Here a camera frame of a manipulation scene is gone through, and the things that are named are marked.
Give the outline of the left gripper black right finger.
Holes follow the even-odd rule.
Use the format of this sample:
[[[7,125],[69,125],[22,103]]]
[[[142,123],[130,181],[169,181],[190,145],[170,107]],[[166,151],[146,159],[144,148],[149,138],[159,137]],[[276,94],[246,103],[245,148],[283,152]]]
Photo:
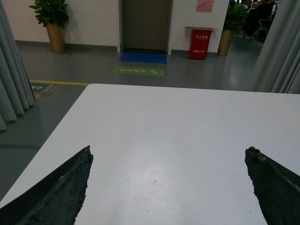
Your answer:
[[[252,146],[245,150],[245,163],[267,224],[298,225],[300,176]]]

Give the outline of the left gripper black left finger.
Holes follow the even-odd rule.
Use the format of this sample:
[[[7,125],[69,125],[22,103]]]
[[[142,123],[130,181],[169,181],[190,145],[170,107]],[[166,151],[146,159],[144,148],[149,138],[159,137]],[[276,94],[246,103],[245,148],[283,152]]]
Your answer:
[[[89,147],[73,155],[0,209],[2,225],[73,225],[85,197],[93,162]]]

